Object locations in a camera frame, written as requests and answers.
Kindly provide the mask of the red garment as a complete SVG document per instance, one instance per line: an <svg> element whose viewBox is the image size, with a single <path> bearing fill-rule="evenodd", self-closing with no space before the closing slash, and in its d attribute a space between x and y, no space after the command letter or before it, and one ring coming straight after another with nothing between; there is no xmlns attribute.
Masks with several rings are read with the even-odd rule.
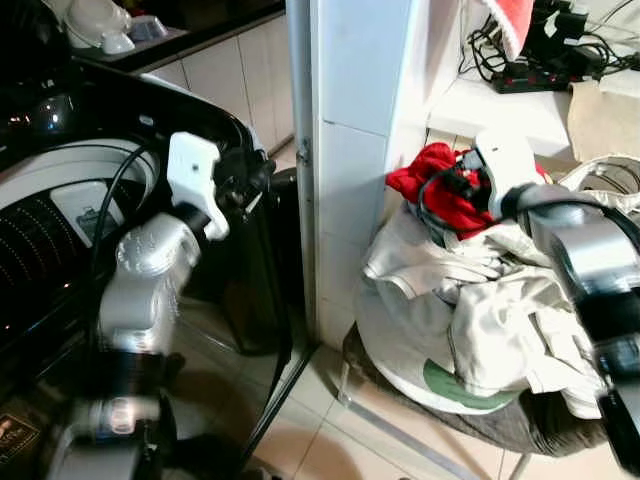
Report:
<svg viewBox="0 0 640 480"><path fill-rule="evenodd" d="M490 212L476 212L465 205L448 205L438 193L438 175L456 163L467 150L454 150L443 142L421 148L412 163L387 175L387 186L404 197L410 211L430 232L452 234L458 241L474 238L499 223Z"/></svg>

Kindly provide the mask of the black top-load washing machine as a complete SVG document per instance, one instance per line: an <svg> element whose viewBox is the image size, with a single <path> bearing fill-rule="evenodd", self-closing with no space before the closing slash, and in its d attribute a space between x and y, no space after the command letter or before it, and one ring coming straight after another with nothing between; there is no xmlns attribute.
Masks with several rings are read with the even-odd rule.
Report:
<svg viewBox="0 0 640 480"><path fill-rule="evenodd" d="M77 59L0 67L0 480L44 480L73 408L118 374L96 337L116 247L174 209L169 138L264 148L247 124L160 79ZM294 353L276 265L279 195L225 215L175 301L159 379L163 466L138 480L278 480L250 466Z"/></svg>

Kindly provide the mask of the white shelf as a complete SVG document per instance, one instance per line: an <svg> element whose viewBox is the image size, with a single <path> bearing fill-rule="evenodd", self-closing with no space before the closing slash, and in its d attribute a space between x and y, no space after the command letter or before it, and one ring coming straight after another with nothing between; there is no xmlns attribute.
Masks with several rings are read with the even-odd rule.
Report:
<svg viewBox="0 0 640 480"><path fill-rule="evenodd" d="M570 102L570 92L498 93L471 72L431 95L425 127L465 138L490 128L507 129L522 134L534 154L568 160Z"/></svg>

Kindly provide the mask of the black power strip red switches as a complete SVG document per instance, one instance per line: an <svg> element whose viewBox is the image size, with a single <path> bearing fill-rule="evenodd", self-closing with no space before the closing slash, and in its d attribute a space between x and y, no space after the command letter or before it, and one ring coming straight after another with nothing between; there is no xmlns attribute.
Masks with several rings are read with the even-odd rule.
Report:
<svg viewBox="0 0 640 480"><path fill-rule="evenodd" d="M516 60L490 74L486 82L498 93L559 92L570 90L572 83L602 77L604 69L605 63L599 58Z"/></svg>

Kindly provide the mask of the cream white garment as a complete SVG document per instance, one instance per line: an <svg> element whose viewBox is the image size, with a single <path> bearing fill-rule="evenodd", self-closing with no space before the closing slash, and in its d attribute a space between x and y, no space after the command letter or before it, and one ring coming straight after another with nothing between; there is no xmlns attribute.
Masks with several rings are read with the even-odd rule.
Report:
<svg viewBox="0 0 640 480"><path fill-rule="evenodd" d="M581 419L603 384L550 261L498 225L440 241L399 211L372 238L358 333L375 369L413 401L488 413L518 393L552 393Z"/></svg>

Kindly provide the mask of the beige folded cloth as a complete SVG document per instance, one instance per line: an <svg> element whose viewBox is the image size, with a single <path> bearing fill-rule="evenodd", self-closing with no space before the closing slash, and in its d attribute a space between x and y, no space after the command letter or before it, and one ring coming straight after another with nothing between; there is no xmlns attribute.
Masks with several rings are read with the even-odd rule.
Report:
<svg viewBox="0 0 640 480"><path fill-rule="evenodd" d="M589 81L571 86L566 131L572 159L640 155L640 97Z"/></svg>

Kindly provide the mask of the dark kitchen countertop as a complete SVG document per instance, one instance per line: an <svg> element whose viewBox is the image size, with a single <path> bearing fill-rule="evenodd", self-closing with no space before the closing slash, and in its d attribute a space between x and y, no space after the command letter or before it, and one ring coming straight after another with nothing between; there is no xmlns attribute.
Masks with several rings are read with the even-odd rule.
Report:
<svg viewBox="0 0 640 480"><path fill-rule="evenodd" d="M285 0L114 0L128 12L154 15L168 36L138 42L118 55L87 52L87 58L120 72L145 73L219 44L285 13Z"/></svg>

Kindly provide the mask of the red white hanging cloth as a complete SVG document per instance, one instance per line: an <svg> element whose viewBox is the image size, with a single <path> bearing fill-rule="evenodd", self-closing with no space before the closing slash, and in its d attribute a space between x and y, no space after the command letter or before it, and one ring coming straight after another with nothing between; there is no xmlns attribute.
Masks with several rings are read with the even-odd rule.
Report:
<svg viewBox="0 0 640 480"><path fill-rule="evenodd" d="M480 0L497 20L503 45L511 55L524 51L536 0Z"/></svg>

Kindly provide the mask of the black charger unit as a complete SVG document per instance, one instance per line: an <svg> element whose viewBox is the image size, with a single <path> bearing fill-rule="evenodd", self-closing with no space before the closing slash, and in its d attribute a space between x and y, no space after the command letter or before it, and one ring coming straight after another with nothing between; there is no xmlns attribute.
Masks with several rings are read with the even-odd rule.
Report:
<svg viewBox="0 0 640 480"><path fill-rule="evenodd" d="M534 0L521 56L531 67L563 76L582 76L593 60L580 47L588 9L572 0Z"/></svg>

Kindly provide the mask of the small grey container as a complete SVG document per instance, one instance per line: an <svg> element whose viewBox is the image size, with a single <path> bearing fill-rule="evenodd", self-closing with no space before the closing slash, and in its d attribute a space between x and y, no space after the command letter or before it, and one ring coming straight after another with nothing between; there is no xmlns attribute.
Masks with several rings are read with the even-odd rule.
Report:
<svg viewBox="0 0 640 480"><path fill-rule="evenodd" d="M138 49L143 46L159 44L174 35L174 29L165 26L155 15L136 15L125 29L125 35Z"/></svg>

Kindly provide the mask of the white rice cooker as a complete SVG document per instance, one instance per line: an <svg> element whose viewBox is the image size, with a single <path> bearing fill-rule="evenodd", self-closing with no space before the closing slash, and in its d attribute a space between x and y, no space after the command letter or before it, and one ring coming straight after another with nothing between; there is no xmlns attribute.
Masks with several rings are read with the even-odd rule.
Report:
<svg viewBox="0 0 640 480"><path fill-rule="evenodd" d="M96 49L106 55L136 49L128 33L131 15L113 0L41 0L49 6L74 49Z"/></svg>

